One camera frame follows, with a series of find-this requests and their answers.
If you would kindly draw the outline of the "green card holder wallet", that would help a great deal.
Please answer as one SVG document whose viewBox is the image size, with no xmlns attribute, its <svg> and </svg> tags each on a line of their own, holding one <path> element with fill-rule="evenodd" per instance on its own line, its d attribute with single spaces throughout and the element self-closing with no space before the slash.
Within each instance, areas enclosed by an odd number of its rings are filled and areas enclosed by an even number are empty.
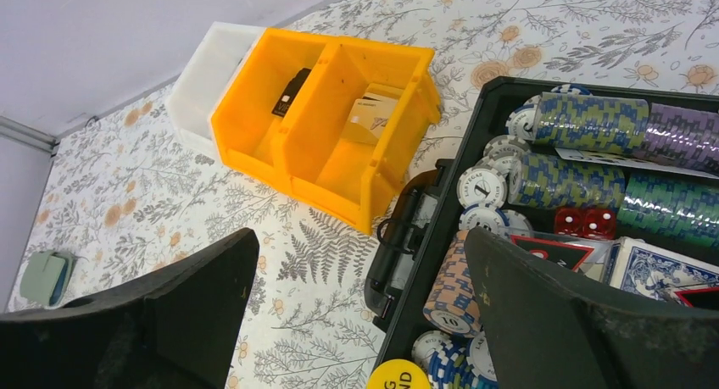
<svg viewBox="0 0 719 389">
<path fill-rule="evenodd" d="M 20 280 L 20 295 L 44 307 L 59 304 L 75 266 L 71 253 L 42 251 L 33 253 Z"/>
</svg>

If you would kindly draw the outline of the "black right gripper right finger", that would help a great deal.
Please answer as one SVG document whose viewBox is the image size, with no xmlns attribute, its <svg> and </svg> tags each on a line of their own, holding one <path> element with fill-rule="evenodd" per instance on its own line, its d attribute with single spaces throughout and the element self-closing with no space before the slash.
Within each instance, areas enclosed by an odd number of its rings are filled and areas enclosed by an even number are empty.
<svg viewBox="0 0 719 389">
<path fill-rule="evenodd" d="M 501 387 L 717 387 L 716 311 L 601 284 L 482 228 L 465 254 Z"/>
</svg>

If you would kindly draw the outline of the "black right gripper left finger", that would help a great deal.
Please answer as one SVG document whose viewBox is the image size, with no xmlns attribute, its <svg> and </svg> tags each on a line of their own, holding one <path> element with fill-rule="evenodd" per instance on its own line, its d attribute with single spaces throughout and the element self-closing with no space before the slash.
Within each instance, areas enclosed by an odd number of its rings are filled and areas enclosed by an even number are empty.
<svg viewBox="0 0 719 389">
<path fill-rule="evenodd" d="M 259 258 L 242 228 L 55 309 L 1 317 L 4 388 L 221 388 Z"/>
</svg>

